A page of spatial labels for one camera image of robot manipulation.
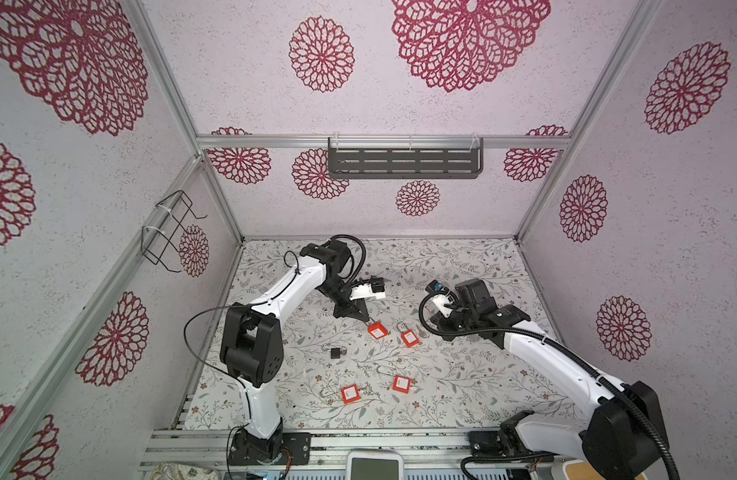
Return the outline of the small black padlock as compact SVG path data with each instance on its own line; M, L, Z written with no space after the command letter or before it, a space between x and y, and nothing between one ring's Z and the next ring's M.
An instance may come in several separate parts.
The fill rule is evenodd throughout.
M346 356L346 354L348 354L348 348L344 346L326 345L324 346L324 352L328 354L328 358L336 360L342 359L342 357Z

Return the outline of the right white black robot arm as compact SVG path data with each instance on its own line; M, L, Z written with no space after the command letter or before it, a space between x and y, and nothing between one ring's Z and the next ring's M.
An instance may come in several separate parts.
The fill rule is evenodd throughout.
M425 288L418 320L445 341L478 336L521 359L549 380L581 411L579 421L542 420L522 410L496 430L471 432L471 464L526 463L567 458L587 463L604 479L634 479L661 462L679 478L660 402L643 382L627 383L606 374L552 339L528 314L500 306L485 283L472 279L449 289L437 281Z

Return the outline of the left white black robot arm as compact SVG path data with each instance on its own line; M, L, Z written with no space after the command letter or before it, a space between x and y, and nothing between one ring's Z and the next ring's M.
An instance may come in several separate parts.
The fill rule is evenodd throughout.
M335 318L369 321L366 300L352 297L366 262L362 240L338 234L284 258L292 258L292 266L268 291L248 304L230 305L220 344L220 362L240 382L248 404L248 424L234 434L232 447L238 456L260 463L278 460L284 450L274 378L284 364L282 330L288 317L318 291L332 300Z

